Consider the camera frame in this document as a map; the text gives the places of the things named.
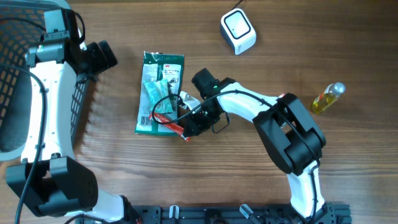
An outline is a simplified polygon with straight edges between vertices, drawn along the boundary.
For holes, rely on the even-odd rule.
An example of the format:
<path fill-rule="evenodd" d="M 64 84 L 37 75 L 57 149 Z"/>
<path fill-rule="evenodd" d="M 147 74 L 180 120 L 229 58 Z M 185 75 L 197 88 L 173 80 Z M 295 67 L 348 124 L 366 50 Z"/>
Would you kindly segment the light teal wipes packet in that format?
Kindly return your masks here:
<path fill-rule="evenodd" d="M 144 82 L 144 87 L 149 94 L 150 108 L 156 113 L 172 113 L 172 102 L 169 98 L 167 79 Z"/>

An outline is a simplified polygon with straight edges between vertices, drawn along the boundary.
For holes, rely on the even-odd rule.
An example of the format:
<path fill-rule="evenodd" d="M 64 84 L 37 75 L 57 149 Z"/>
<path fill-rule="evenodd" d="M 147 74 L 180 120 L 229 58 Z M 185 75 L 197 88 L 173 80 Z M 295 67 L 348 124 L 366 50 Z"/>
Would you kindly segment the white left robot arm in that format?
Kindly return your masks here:
<path fill-rule="evenodd" d="M 71 137 L 75 87 L 115 66 L 106 41 L 85 45 L 79 13 L 46 11 L 45 33 L 29 47 L 24 73 L 33 79 L 29 130 L 21 163 L 6 169 L 19 206 L 37 217 L 70 221 L 137 223 L 128 199 L 100 190 L 94 173 L 75 160 Z"/>

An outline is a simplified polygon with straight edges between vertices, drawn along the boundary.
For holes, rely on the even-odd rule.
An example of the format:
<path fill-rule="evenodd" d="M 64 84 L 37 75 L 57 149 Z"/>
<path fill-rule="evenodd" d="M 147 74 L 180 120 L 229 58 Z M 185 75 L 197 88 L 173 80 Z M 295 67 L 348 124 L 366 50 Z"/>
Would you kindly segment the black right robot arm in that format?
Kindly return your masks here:
<path fill-rule="evenodd" d="M 178 103 L 188 111 L 183 135 L 197 136 L 213 129 L 222 114 L 252 122 L 273 163 L 287 174 L 290 204 L 297 216 L 309 223 L 321 219 L 325 200 L 318 168 L 326 139 L 297 96 L 262 95 L 232 78 L 216 79 L 205 68 L 192 83 L 201 99 L 180 92 Z"/>

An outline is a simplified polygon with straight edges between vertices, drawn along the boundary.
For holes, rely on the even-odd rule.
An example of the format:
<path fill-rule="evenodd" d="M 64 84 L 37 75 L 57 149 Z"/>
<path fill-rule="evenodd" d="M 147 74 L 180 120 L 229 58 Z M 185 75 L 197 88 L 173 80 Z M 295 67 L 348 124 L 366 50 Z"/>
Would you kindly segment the green 3M glove package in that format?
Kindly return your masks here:
<path fill-rule="evenodd" d="M 149 116 L 155 109 L 150 108 L 149 94 L 144 82 L 167 79 L 169 96 L 179 94 L 181 91 L 185 58 L 183 55 L 163 54 L 158 52 L 144 52 L 141 74 L 141 92 L 137 115 L 136 133 L 157 136 L 174 136 L 173 131 L 163 125 L 153 122 Z M 169 97 L 172 102 L 173 112 L 162 114 L 169 119 L 178 118 L 177 99 Z"/>

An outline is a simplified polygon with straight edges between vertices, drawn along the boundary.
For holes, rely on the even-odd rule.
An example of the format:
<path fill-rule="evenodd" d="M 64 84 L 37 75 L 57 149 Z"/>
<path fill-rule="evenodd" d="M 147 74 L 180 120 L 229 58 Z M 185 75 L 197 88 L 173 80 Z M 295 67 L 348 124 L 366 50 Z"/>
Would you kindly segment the yellow liquid Vim bottle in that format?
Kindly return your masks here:
<path fill-rule="evenodd" d="M 323 113 L 329 106 L 337 101 L 345 92 L 346 87 L 341 82 L 332 83 L 312 103 L 311 111 L 315 114 Z"/>

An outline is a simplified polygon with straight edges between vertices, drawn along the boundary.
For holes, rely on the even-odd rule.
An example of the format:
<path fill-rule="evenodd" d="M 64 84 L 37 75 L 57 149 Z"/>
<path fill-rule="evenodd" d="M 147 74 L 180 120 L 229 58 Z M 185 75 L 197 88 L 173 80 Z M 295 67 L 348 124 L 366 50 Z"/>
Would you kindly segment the red stick sachet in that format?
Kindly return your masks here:
<path fill-rule="evenodd" d="M 168 119 L 168 117 L 162 115 L 162 114 L 158 114 L 158 113 L 154 113 L 154 115 L 150 115 L 149 116 L 150 119 L 152 119 L 153 121 L 158 121 L 160 123 L 166 123 L 169 122 L 170 120 Z M 164 124 L 164 126 L 173 131 L 174 133 L 178 134 L 179 136 L 181 136 L 182 138 L 184 138 L 184 140 L 186 142 L 188 142 L 190 140 L 189 137 L 186 137 L 183 132 L 184 132 L 184 128 L 176 123 L 170 123 L 170 124 Z"/>

